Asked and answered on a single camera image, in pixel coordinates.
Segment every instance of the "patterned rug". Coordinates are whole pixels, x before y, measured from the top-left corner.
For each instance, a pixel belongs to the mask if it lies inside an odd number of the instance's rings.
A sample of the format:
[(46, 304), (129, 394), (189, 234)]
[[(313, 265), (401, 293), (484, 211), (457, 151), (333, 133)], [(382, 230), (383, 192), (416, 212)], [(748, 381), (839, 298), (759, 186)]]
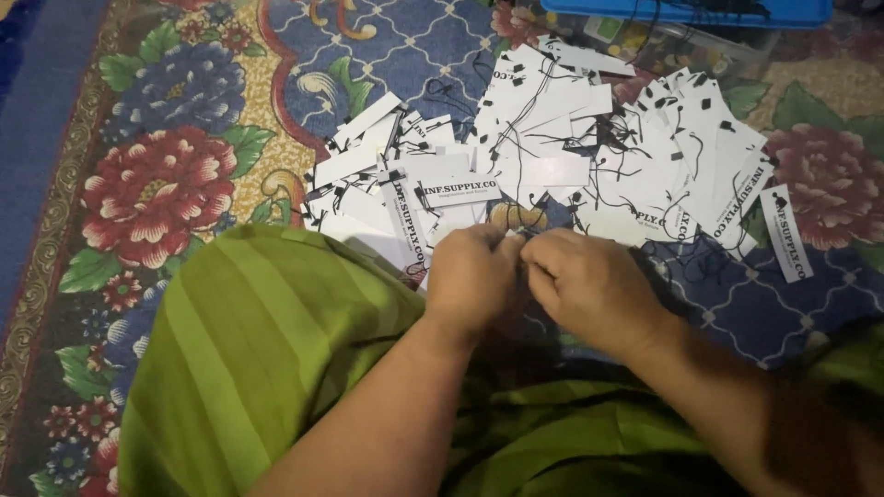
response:
[[(321, 138), (386, 91), (468, 123), (496, 53), (555, 22), (477, 0), (113, 0), (4, 335), (0, 493), (115, 495), (126, 393), (188, 255), (237, 223), (298, 225)], [(770, 135), (816, 275), (786, 285), (764, 242), (713, 272), (685, 262), (693, 248), (655, 259), (712, 339), (765, 368), (884, 311), (884, 31), (838, 14), (772, 60), (722, 86)]]

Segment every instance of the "plastic box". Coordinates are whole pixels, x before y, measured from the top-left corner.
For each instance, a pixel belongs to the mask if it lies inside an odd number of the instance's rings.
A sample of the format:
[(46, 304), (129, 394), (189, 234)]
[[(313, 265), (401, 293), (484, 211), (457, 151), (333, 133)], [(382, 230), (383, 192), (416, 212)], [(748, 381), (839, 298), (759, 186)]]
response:
[[(652, 23), (597, 16), (546, 12), (538, 0), (516, 0), (514, 15), (529, 15), (535, 23), (564, 35), (569, 42), (593, 48), (663, 76), (683, 67), (716, 77), (760, 73), (780, 38), (778, 29)], [(643, 42), (647, 43), (639, 52)]]

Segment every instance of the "striped green fabric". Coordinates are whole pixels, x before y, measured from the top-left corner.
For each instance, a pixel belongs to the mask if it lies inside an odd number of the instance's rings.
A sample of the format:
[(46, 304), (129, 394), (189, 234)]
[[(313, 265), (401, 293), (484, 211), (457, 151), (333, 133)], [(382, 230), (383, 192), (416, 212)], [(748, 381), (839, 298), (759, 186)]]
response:
[[(246, 493), (422, 312), (323, 235), (228, 230), (165, 291), (126, 403), (121, 494)], [(673, 468), (659, 462), (673, 455)], [(735, 488), (652, 394), (563, 381), (464, 402), (440, 493), (633, 494), (654, 482), (679, 495)]]

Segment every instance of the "blue plastic container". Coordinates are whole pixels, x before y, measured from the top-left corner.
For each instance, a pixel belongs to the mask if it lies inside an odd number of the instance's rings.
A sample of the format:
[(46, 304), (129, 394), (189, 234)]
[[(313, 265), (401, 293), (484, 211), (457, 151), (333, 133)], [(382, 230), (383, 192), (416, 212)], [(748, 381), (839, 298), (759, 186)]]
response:
[[(654, 19), (658, 5), (655, 0), (541, 0), (540, 3), (544, 9), (557, 13), (636, 20)], [(658, 21), (769, 29), (813, 29), (832, 17), (831, 0), (762, 0), (762, 4), (770, 11), (769, 19), (761, 15), (720, 12), (698, 16), (692, 9), (660, 1)]]

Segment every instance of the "right hand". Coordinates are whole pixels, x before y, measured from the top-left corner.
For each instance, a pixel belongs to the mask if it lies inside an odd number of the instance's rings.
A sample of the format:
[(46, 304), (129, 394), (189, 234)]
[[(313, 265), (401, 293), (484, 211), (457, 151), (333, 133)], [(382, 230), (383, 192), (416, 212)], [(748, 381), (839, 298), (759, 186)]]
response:
[(623, 362), (674, 316), (621, 244), (558, 228), (522, 248), (528, 285), (556, 323)]

